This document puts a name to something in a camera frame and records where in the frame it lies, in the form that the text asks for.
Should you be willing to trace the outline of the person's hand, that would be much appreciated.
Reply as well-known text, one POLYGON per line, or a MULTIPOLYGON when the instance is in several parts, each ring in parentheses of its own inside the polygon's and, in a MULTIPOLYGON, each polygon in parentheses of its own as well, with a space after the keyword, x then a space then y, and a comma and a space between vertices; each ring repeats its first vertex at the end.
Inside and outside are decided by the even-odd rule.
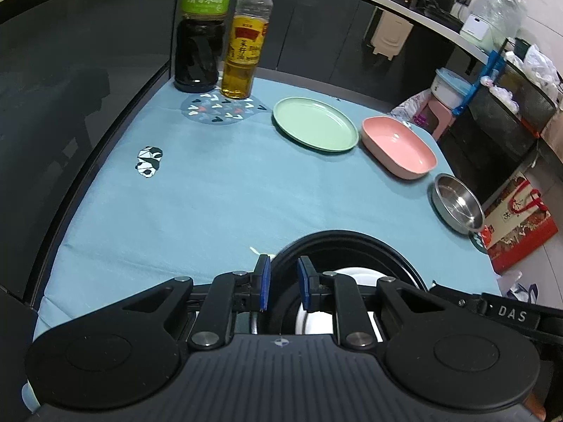
POLYGON ((540 421, 546 420, 546 410, 535 394, 530 394, 525 401, 526 408, 540 421))

